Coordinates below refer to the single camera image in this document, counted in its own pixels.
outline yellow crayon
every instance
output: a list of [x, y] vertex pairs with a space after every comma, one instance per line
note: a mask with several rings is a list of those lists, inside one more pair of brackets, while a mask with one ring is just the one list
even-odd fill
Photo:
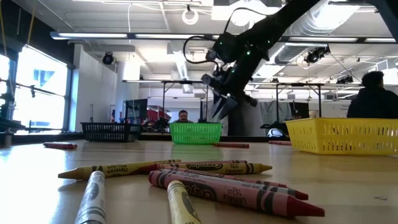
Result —
[[161, 169], [167, 166], [178, 167], [183, 169], [200, 170], [211, 172], [215, 174], [258, 174], [266, 170], [272, 169], [272, 166], [267, 166], [257, 163], [234, 163], [234, 164], [159, 164]]
[[172, 224], [201, 224], [198, 214], [189, 199], [185, 186], [173, 180], [167, 187]]
[[90, 166], [80, 167], [73, 170], [69, 170], [58, 174], [58, 178], [64, 179], [76, 179], [76, 180], [88, 180], [92, 172], [99, 170], [104, 173], [105, 177], [118, 177], [121, 175], [132, 175], [145, 170], [147, 166], [157, 163], [167, 162], [181, 162], [180, 159], [169, 159], [165, 161], [153, 161], [153, 162], [133, 162], [129, 164], [115, 164], [105, 166]]

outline person in dark jacket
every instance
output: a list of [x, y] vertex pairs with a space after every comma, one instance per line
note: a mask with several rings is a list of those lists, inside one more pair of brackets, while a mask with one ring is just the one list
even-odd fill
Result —
[[385, 90], [382, 72], [369, 72], [362, 77], [361, 89], [348, 108], [347, 118], [398, 119], [398, 96]]

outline red object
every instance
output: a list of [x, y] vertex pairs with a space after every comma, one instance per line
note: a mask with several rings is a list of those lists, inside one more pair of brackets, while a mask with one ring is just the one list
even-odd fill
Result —
[[195, 161], [195, 162], [171, 162], [172, 164], [203, 164], [203, 163], [248, 163], [247, 161]]
[[287, 194], [184, 177], [160, 171], [152, 171], [149, 174], [149, 182], [157, 187], [166, 189], [173, 180], [181, 181], [191, 195], [217, 202], [230, 203], [267, 214], [284, 217], [325, 216], [324, 209], [302, 202]]
[[235, 144], [235, 143], [217, 143], [214, 144], [217, 147], [242, 147], [242, 148], [249, 148], [249, 144]]
[[268, 144], [278, 144], [282, 146], [291, 146], [292, 143], [288, 141], [269, 141]]
[[269, 186], [269, 185], [264, 185], [264, 184], [247, 183], [247, 182], [241, 182], [238, 180], [229, 180], [229, 179], [224, 179], [224, 178], [209, 177], [207, 175], [190, 174], [190, 173], [186, 173], [186, 172], [180, 172], [180, 171], [174, 171], [174, 170], [168, 170], [168, 169], [161, 169], [159, 171], [166, 172], [168, 174], [181, 175], [184, 177], [192, 177], [192, 178], [198, 178], [198, 179], [203, 179], [203, 180], [221, 182], [221, 183], [225, 183], [225, 184], [233, 184], [233, 185], [238, 185], [238, 186], [242, 186], [242, 187], [249, 187], [249, 188], [253, 188], [253, 189], [277, 192], [277, 193], [281, 193], [281, 194], [291, 195], [300, 200], [308, 200], [307, 194], [305, 194], [303, 192], [299, 192], [297, 190], [288, 189], [285, 187], [274, 187], [274, 186]]
[[53, 149], [76, 149], [77, 145], [69, 142], [45, 142], [43, 146]]
[[190, 169], [183, 169], [183, 168], [170, 167], [170, 166], [164, 167], [164, 169], [186, 172], [186, 173], [190, 173], [190, 174], [207, 175], [209, 177], [218, 177], [218, 178], [224, 178], [224, 179], [229, 179], [229, 180], [237, 180], [237, 181], [242, 181], [242, 182], [247, 182], [247, 183], [264, 184], [264, 185], [270, 185], [270, 186], [275, 186], [275, 187], [287, 187], [285, 184], [280, 184], [280, 183], [271, 182], [271, 181], [239, 178], [239, 177], [232, 176], [232, 175], [214, 174], [211, 172], [205, 172], [205, 171], [200, 171], [200, 170], [190, 170]]

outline wooden table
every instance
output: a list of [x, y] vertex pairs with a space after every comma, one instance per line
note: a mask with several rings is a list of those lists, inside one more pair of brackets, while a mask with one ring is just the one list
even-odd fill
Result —
[[[59, 172], [80, 166], [164, 159], [245, 159], [274, 166], [250, 177], [288, 184], [310, 195], [326, 217], [289, 220], [191, 197], [203, 224], [398, 223], [398, 159], [318, 156], [290, 146], [251, 144], [250, 149], [174, 146], [171, 142], [78, 141], [76, 151], [40, 144], [0, 149], [0, 223], [73, 223], [86, 182], [62, 180]], [[387, 200], [376, 199], [377, 196]], [[106, 179], [108, 224], [170, 223], [167, 193], [144, 175]]]

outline white pillar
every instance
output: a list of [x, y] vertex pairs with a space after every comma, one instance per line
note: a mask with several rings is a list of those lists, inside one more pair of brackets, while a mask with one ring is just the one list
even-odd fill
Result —
[[118, 82], [116, 85], [115, 121], [120, 122], [120, 112], [124, 117], [124, 101], [136, 100], [139, 94], [139, 83], [125, 83], [122, 80], [139, 80], [139, 63], [119, 62]]

